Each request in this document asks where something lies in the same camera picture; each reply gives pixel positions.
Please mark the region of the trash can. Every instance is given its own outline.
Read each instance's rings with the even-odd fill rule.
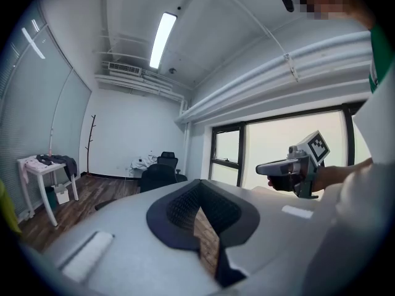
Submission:
[[[55,190],[52,186],[48,186],[45,188],[45,192],[47,193],[47,198],[49,202],[49,206],[51,206],[52,210],[56,208],[56,195]]]
[[[67,203],[69,199],[69,192],[63,184],[53,186],[59,204]]]

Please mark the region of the clothing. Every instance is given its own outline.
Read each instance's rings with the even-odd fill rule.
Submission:
[[[14,204],[11,201],[8,193],[6,192],[6,187],[0,180],[0,212],[6,221],[8,227],[18,235],[22,234],[22,231],[18,227],[18,219],[15,215]]]
[[[394,51],[379,25],[376,24],[372,28],[370,36],[372,39],[373,60],[370,66],[369,83],[373,93],[391,65],[394,59]]]
[[[48,167],[47,164],[43,164],[43,163],[39,162],[36,159],[35,155],[32,155],[31,157],[28,157],[26,159],[23,159],[23,161],[18,160],[18,165],[19,165],[20,171],[22,172],[22,176],[23,176],[26,183],[29,183],[29,177],[27,175],[26,166],[28,166],[30,168],[34,168],[34,169],[45,169],[46,167]]]
[[[147,157],[136,157],[131,161],[130,169],[147,170],[150,165],[157,163],[157,157],[148,155]]]
[[[48,163],[48,161],[52,161],[54,163],[66,164],[64,167],[64,171],[66,172],[69,180],[72,180],[72,175],[77,176],[77,163],[73,158],[70,158],[66,155],[38,155],[37,160],[41,163]]]

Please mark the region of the coat rack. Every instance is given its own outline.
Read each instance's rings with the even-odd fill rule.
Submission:
[[[93,130],[93,128],[96,126],[95,124],[94,124],[94,119],[96,118],[96,114],[94,115],[94,116],[92,116],[92,118],[93,118],[93,120],[92,120],[92,126],[91,126],[91,132],[90,132],[90,134],[89,134],[89,141],[88,141],[88,148],[86,148],[86,150],[88,151],[88,154],[87,154],[87,156],[86,156],[86,175],[87,176],[92,176],[90,173],[89,173],[89,147],[90,147],[90,145],[91,145],[91,141],[93,141],[91,138],[92,138],[92,130]]]

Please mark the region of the pink cloth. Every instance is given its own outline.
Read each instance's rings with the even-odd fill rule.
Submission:
[[[29,177],[27,175],[27,170],[26,166],[34,169],[45,169],[48,167],[47,165],[41,163],[36,159],[35,155],[32,155],[31,157],[28,157],[26,159],[23,159],[23,161],[18,161],[20,171],[22,172],[22,176],[25,179],[26,183],[29,183]]]

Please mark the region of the sticker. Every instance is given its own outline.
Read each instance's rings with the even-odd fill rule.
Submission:
[[[311,216],[313,216],[313,212],[311,210],[303,210],[301,208],[297,208],[289,205],[285,205],[281,211],[294,216],[305,218],[307,220],[310,219]]]
[[[324,143],[320,134],[314,136],[307,145],[309,145],[310,150],[313,152],[314,157],[317,162],[319,162],[328,153],[328,148]]]

